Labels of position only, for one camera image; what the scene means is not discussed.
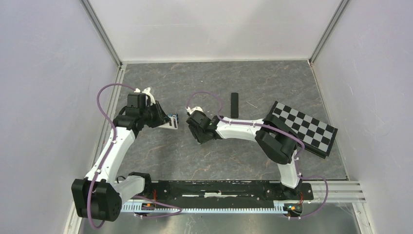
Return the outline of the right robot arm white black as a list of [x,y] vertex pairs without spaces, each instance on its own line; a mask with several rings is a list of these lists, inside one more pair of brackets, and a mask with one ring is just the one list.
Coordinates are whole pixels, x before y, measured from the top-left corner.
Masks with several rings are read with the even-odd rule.
[[213,139],[242,139],[257,143],[266,156],[277,163],[281,175],[281,192],[288,199],[294,199],[301,192],[300,174],[294,159],[304,147],[297,134],[273,114],[264,119],[238,120],[222,116],[207,117],[195,110],[187,119],[188,127],[203,144]]

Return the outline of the red white remote control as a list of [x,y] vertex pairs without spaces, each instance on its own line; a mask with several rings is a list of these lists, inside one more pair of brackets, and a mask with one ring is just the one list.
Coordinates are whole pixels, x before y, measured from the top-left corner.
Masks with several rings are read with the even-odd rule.
[[167,121],[165,124],[160,125],[159,128],[177,130],[178,129],[177,117],[176,116],[169,117],[169,121]]

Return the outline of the black remote control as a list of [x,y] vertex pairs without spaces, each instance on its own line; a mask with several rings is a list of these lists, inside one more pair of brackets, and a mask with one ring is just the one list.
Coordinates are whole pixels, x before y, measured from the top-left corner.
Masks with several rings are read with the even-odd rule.
[[239,93],[231,93],[230,95],[230,117],[239,118]]

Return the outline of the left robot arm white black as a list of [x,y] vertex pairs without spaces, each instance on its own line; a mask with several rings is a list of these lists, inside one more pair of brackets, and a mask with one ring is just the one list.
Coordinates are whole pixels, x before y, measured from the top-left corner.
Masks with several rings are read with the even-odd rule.
[[132,172],[119,183],[116,176],[139,132],[145,126],[156,128],[163,125],[177,128],[149,91],[128,94],[127,104],[112,121],[109,139],[95,165],[83,179],[75,179],[72,183],[79,217],[113,222],[129,199],[135,195],[143,199],[152,195],[149,174]]

